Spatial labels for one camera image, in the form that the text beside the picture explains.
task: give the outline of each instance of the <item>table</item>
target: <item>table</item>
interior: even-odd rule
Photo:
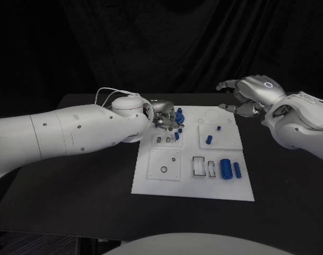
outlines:
[[[236,103],[222,93],[142,96],[176,105]],[[92,102],[93,95],[66,95],[59,108]],[[323,161],[284,149],[259,118],[235,116],[235,121],[255,202],[131,194],[138,142],[122,143],[21,168],[0,203],[0,230],[125,241],[196,232],[323,253]]]

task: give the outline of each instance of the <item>white board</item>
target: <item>white board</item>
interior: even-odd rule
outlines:
[[[176,106],[174,109],[181,108],[184,115],[184,129],[180,134],[178,143],[173,144],[170,147],[163,145],[155,146],[157,137],[173,136],[171,132],[154,128],[152,126],[144,134],[144,138],[140,142],[138,148],[138,157],[134,170],[134,179],[132,179],[132,194],[150,194],[158,196],[174,196],[174,197],[191,197],[191,198],[210,198],[210,199],[228,199],[228,200],[243,200],[253,201],[253,194],[249,183],[249,176],[243,160],[243,152],[239,147],[223,148],[217,145],[217,140],[213,139],[212,144],[217,148],[200,148],[200,125],[232,125],[232,128],[225,128],[225,136],[222,139],[230,139],[235,137],[235,145],[241,145],[241,137],[235,125],[233,114],[219,109],[219,107],[210,106]],[[151,150],[174,150],[178,151],[180,155],[180,176],[174,180],[163,180],[161,178],[150,179],[147,178],[147,173],[150,171],[150,162],[151,162]],[[213,161],[215,163],[215,173],[216,177],[210,178],[206,174],[206,177],[193,176],[193,157],[204,158],[204,171],[207,170],[207,162]],[[229,180],[222,179],[220,177],[220,159],[228,158],[230,163],[239,163],[239,169],[242,178],[235,177]]]

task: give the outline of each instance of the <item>small blue piece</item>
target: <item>small blue piece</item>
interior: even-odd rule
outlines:
[[[233,163],[233,171],[235,171],[236,178],[242,178],[239,164],[236,162]]]
[[[183,121],[184,121],[184,116],[183,116],[183,114],[181,114],[181,113],[176,113],[176,122],[177,122],[177,123],[183,123]]]
[[[206,140],[206,143],[207,143],[207,144],[212,143],[212,139],[213,139],[213,137],[212,137],[212,135],[209,135],[209,136],[207,136],[207,140]]]
[[[225,180],[232,179],[232,166],[230,166],[230,160],[228,159],[220,160],[220,177]]]

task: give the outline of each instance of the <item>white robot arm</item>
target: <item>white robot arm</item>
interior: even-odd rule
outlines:
[[[41,159],[140,141],[151,123],[163,129],[183,128],[174,119],[171,102],[150,103],[134,93],[115,99],[106,108],[90,104],[0,118],[0,177]]]
[[[245,117],[265,111],[262,125],[279,145],[301,148],[323,159],[323,100],[304,92],[287,96],[277,82],[264,75],[220,82],[216,89],[226,87],[235,89],[242,105],[219,107]]]

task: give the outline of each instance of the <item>floor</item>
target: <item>floor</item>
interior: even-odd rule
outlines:
[[[0,255],[73,255],[76,238],[60,235],[7,233],[0,237]]]

